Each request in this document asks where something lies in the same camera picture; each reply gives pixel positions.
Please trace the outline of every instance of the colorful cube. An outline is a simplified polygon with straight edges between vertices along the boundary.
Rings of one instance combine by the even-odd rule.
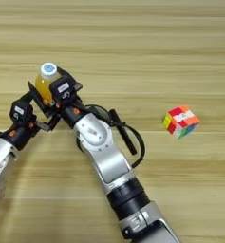
[[[167,113],[163,126],[179,139],[192,132],[198,123],[199,118],[188,106],[180,106]]]

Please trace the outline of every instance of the sticker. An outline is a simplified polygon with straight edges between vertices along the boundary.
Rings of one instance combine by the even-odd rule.
[[[19,114],[21,114],[21,115],[24,115],[25,114],[25,111],[23,109],[21,109],[20,107],[18,107],[18,106],[15,106],[14,107],[14,110],[16,112],[18,112]]]
[[[62,84],[59,88],[58,88],[58,91],[60,93],[62,93],[64,90],[68,89],[69,88],[69,84],[68,83],[64,83]]]

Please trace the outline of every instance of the black wire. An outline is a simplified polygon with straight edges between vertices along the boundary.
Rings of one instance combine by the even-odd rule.
[[[80,107],[79,105],[73,105],[73,106],[75,108],[78,108],[78,109],[84,111],[84,112],[88,112],[88,110],[86,108]],[[107,114],[109,120],[105,119],[100,114],[93,113],[95,117],[97,117],[98,119],[106,122],[109,126],[112,126],[112,127],[124,126],[127,129],[129,129],[134,134],[134,136],[136,137],[136,139],[139,142],[141,154],[140,154],[139,158],[134,163],[132,163],[131,167],[132,168],[136,168],[138,165],[140,165],[140,163],[144,159],[145,150],[146,150],[145,149],[145,143],[144,143],[143,138],[141,137],[141,134],[135,128],[133,128],[132,126],[126,124],[125,122],[114,122],[114,121],[112,121],[112,119],[111,119],[111,117],[109,115],[109,112],[104,107],[102,107],[100,105],[97,105],[97,104],[88,104],[85,107],[95,107],[95,108],[98,107],[98,108],[100,108],[101,110],[103,110]]]

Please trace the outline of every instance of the table surface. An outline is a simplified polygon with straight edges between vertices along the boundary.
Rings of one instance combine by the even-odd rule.
[[[136,173],[182,242],[225,243],[225,0],[0,0],[0,130],[46,61],[141,132]],[[161,118],[182,104],[201,124],[176,140]],[[22,152],[0,205],[0,243],[29,242],[125,242],[63,121]]]

